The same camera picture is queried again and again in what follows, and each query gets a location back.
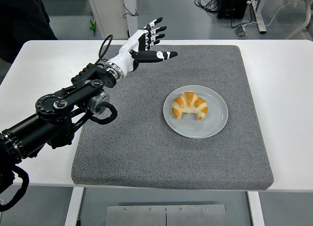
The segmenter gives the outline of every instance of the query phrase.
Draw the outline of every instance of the gray felt pad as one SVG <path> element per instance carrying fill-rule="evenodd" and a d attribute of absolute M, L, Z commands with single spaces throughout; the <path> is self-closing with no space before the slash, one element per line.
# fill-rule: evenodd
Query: gray felt pad
<path fill-rule="evenodd" d="M 112 46 L 107 58 L 120 46 Z M 118 111 L 108 125 L 87 122 L 72 166 L 75 184 L 174 189 L 262 190 L 273 183 L 244 63 L 232 45 L 155 46 L 171 60 L 140 64 L 110 93 Z M 163 117 L 166 97 L 186 85 L 216 91 L 228 121 L 216 135 L 186 138 Z M 100 117 L 110 115 L 105 111 Z"/>

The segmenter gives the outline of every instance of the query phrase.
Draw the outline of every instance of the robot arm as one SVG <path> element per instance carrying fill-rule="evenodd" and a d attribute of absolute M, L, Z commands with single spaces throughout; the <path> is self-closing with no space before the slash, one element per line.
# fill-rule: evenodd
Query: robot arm
<path fill-rule="evenodd" d="M 0 204 L 0 211 L 13 207 L 26 192 L 28 174 L 16 164 L 22 159 L 36 157 L 46 143 L 53 149 L 71 144 L 75 132 L 89 119 L 101 125 L 112 122 L 117 117 L 117 111 L 109 103 L 110 96 L 103 88 L 113 88 L 128 72 L 134 71 L 139 63 L 159 62 L 177 56 L 177 52 L 149 51 L 164 37 L 164 34 L 157 33 L 166 27 L 154 29 L 161 20 L 156 19 L 138 30 L 121 47 L 116 57 L 106 61 L 103 56 L 110 46 L 110 35 L 106 39 L 110 41 L 104 53 L 99 53 L 99 60 L 88 64 L 73 77 L 72 86 L 40 97 L 35 104 L 34 115 L 0 133 L 0 193 L 13 184 L 14 173 L 23 180 L 13 199 L 6 205 Z M 110 117 L 94 117 L 106 108 L 112 113 Z M 72 123 L 72 118 L 79 114 L 84 115 Z"/>

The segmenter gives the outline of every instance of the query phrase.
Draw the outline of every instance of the person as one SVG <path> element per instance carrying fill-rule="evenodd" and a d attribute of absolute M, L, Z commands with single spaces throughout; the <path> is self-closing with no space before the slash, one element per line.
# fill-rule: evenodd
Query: person
<path fill-rule="evenodd" d="M 29 40 L 57 40 L 42 0 L 0 0 L 0 58 L 13 63 Z"/>

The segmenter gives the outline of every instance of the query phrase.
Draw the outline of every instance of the robotic hand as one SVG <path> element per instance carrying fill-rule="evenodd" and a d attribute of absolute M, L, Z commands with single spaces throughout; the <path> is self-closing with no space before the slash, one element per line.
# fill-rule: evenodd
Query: robotic hand
<path fill-rule="evenodd" d="M 128 72 L 137 69 L 139 63 L 161 62 L 177 56 L 175 51 L 149 51 L 165 36 L 165 34 L 158 33 L 164 31 L 166 26 L 155 28 L 155 25 L 161 21 L 162 17 L 155 19 L 134 33 L 120 48 L 118 55 L 107 61 L 105 67 L 112 68 L 121 80 Z"/>

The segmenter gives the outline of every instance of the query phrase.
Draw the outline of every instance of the ceramic plate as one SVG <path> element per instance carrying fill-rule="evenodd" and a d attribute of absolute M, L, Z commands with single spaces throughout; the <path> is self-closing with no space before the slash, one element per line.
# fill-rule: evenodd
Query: ceramic plate
<path fill-rule="evenodd" d="M 183 113 L 181 119 L 172 114 L 174 99 L 186 91 L 193 91 L 203 98 L 208 106 L 208 112 L 203 120 L 197 120 L 195 114 Z M 189 138 L 207 138 L 217 134 L 225 126 L 228 119 L 228 109 L 223 98 L 210 88 L 189 85 L 176 89 L 166 98 L 163 114 L 167 124 L 178 134 Z"/>

